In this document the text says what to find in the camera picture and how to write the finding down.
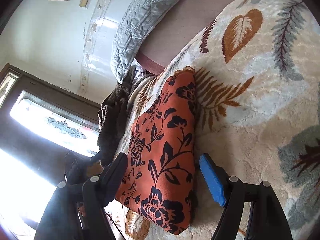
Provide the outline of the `orange black floral garment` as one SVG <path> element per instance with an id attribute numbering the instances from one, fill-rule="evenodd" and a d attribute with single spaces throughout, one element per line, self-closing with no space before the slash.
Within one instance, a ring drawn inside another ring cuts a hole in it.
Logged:
<path id="1" fill-rule="evenodd" d="M 134 122 L 128 167 L 116 194 L 125 207 L 175 235 L 191 219 L 195 88 L 192 70 L 170 76 Z"/>

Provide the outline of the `brown framed window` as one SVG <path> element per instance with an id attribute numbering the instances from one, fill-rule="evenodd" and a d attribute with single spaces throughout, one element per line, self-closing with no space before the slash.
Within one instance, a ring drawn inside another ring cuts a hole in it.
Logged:
<path id="1" fill-rule="evenodd" d="M 99 105 L 10 64 L 1 70 L 1 239 L 33 239 L 68 153 L 98 151 Z"/>

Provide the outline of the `dark brown fleece garment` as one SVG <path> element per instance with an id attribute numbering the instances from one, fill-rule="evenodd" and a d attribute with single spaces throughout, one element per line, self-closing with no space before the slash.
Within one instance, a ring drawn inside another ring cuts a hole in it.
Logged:
<path id="1" fill-rule="evenodd" d="M 143 70 L 135 65 L 129 68 L 122 83 L 117 83 L 112 93 L 103 101 L 98 111 L 99 135 L 97 145 L 99 152 L 92 157 L 89 165 L 100 162 L 105 168 L 114 158 L 120 139 L 123 137 L 129 115 L 128 104 L 131 93 L 138 86 L 138 80 L 143 76 Z"/>

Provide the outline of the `cream leaf pattern blanket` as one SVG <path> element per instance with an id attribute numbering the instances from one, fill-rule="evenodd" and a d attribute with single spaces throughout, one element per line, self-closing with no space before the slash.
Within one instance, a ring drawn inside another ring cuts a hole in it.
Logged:
<path id="1" fill-rule="evenodd" d="M 246 181 L 268 179 L 293 238 L 317 239 L 319 24 L 303 0 L 227 5 L 159 78 L 139 86 L 129 126 L 185 66 L 199 81 L 196 153 Z"/>

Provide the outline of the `pink bed sheet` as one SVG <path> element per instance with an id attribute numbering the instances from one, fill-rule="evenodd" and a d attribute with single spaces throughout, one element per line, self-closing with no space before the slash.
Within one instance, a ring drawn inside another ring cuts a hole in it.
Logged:
<path id="1" fill-rule="evenodd" d="M 138 63 L 160 74 L 184 46 L 233 0 L 180 0 L 147 36 L 136 55 Z"/>

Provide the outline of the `grey quilted pillow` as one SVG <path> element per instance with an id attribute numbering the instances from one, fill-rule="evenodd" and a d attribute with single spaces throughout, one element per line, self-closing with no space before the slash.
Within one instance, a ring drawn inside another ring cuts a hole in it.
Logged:
<path id="1" fill-rule="evenodd" d="M 166 13 L 180 0 L 132 0 L 116 31 L 110 67 L 123 83 L 140 46 Z"/>

